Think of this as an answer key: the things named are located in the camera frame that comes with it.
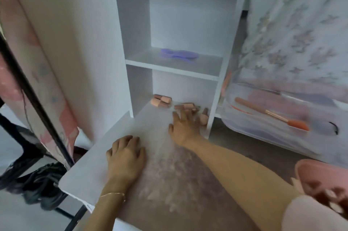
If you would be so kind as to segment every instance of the purple object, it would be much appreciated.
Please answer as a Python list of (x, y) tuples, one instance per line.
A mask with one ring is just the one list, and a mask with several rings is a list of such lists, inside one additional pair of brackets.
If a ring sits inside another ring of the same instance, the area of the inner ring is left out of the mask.
[(161, 49), (159, 56), (164, 58), (178, 58), (186, 62), (192, 63), (192, 60), (196, 59), (199, 56), (199, 54), (185, 50)]

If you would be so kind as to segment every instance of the forearm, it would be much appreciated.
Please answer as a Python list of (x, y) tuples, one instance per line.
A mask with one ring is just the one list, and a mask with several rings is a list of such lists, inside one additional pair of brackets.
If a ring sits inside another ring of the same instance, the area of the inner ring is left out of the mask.
[(300, 195), (292, 185), (261, 164), (203, 137), (188, 148), (203, 160), (262, 231), (281, 230), (286, 207)]
[(90, 216), (85, 231), (112, 231), (115, 219), (123, 203), (123, 196), (120, 194), (108, 193), (124, 193), (126, 188), (122, 185), (108, 182), (102, 190), (92, 215)]

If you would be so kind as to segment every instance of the person's left hand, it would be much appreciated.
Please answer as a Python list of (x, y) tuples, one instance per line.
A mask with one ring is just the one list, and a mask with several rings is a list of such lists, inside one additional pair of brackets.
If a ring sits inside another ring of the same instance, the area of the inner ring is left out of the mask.
[(139, 177), (146, 163), (146, 153), (145, 148), (142, 147), (137, 155), (138, 142), (139, 137), (125, 136), (116, 140), (112, 144), (112, 148), (107, 151), (109, 181), (103, 193), (125, 193)]

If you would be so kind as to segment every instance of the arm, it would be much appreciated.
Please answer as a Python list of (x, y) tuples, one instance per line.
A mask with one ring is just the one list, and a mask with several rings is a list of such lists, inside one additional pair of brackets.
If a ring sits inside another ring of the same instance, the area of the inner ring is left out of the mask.
[(125, 136), (116, 140), (107, 151), (109, 180), (104, 186), (101, 196), (85, 231), (111, 231), (117, 213), (123, 203), (123, 196), (132, 183), (138, 178), (146, 163), (145, 149), (136, 153), (138, 137)]
[(301, 194), (263, 165), (211, 144), (199, 134), (190, 111), (181, 111), (181, 118), (174, 112), (173, 119), (169, 125), (172, 140), (203, 160), (262, 231), (280, 231), (286, 207)]

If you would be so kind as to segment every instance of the bracelet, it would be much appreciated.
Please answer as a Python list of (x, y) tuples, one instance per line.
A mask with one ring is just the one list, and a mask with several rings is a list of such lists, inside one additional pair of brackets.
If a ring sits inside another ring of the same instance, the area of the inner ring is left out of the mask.
[(119, 194), (119, 195), (122, 195), (122, 197), (123, 197), (123, 202), (122, 202), (122, 203), (124, 203), (124, 202), (126, 201), (126, 195), (125, 195), (124, 193), (121, 193), (121, 192), (109, 192), (109, 193), (106, 193), (106, 194), (103, 194), (103, 195), (99, 196), (99, 198), (102, 198), (102, 197), (104, 197), (104, 196), (108, 196), (108, 195), (110, 195), (110, 194)]

